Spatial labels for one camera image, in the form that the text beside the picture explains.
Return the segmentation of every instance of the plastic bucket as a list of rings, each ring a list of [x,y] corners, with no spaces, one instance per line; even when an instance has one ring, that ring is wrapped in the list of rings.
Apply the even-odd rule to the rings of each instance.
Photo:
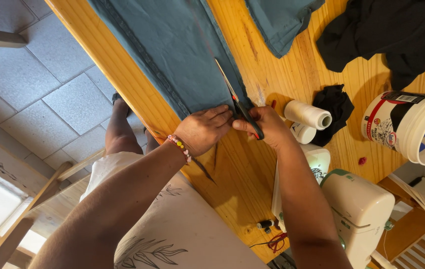
[[[388,91],[377,96],[362,118],[362,134],[425,165],[425,94]]]

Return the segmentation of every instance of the sewing machine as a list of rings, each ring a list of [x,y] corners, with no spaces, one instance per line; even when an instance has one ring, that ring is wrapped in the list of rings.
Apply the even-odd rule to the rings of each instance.
[[[301,147],[312,170],[321,168],[322,171],[327,171],[330,162],[328,150],[312,144]],[[370,181],[342,169],[335,169],[324,177],[320,171],[314,174],[329,202],[337,233],[352,267],[365,269],[392,213],[394,196]],[[272,213],[279,220],[279,227],[286,232],[277,168]]]

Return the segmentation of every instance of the blue-green fabric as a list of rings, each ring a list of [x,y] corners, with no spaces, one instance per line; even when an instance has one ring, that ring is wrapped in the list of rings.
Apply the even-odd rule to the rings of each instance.
[[[233,107],[214,58],[239,100],[253,107],[206,0],[88,2],[180,119],[220,104]]]
[[[311,13],[325,0],[245,0],[247,9],[272,54],[289,52],[296,35],[304,31]]]

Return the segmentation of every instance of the scissors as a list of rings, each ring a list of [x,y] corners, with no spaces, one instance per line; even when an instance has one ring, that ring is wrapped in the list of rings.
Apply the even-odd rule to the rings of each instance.
[[[219,67],[219,70],[221,70],[221,74],[222,77],[224,78],[224,81],[227,84],[227,88],[229,89],[229,93],[231,94],[231,97],[233,98],[233,103],[234,103],[234,107],[236,109],[236,113],[241,114],[251,125],[252,127],[254,127],[254,130],[256,131],[255,135],[257,140],[262,140],[264,139],[264,133],[262,132],[261,128],[259,128],[259,125],[257,125],[256,121],[254,121],[254,119],[252,119],[251,115],[249,115],[249,111],[247,111],[247,109],[244,107],[244,104],[239,100],[239,98],[237,97],[236,93],[234,92],[233,87],[231,86],[231,84],[229,83],[226,74],[224,74],[224,71],[221,68],[221,65],[219,64],[219,62],[216,60],[216,64]]]

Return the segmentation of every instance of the wooden tabletop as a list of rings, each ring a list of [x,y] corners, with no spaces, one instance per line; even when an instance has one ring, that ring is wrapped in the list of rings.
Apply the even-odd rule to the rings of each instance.
[[[90,54],[140,120],[162,142],[179,118],[151,85],[125,49],[95,14],[86,0],[46,0],[73,36]],[[314,93],[327,85],[345,84],[355,110],[347,127],[326,146],[331,153],[330,169],[342,168],[377,183],[406,160],[399,153],[365,140],[360,122],[367,105],[384,90],[390,90],[390,71],[382,55],[370,60],[357,58],[342,73],[325,65],[315,46],[323,28],[345,10],[346,0],[327,0],[312,14],[309,27],[294,40],[291,51],[275,58],[259,34],[244,0],[209,0],[244,79],[247,93],[257,106],[277,100],[283,116],[285,104],[293,99],[311,103]],[[425,73],[405,89],[425,92]],[[360,157],[367,157],[359,166]],[[251,141],[245,133],[231,130],[208,153],[199,157],[209,175],[196,165],[183,168],[196,190],[247,245],[267,242],[279,230],[266,235],[256,223],[272,218],[271,202],[276,156],[262,141]],[[252,250],[268,262],[279,254],[266,245]]]

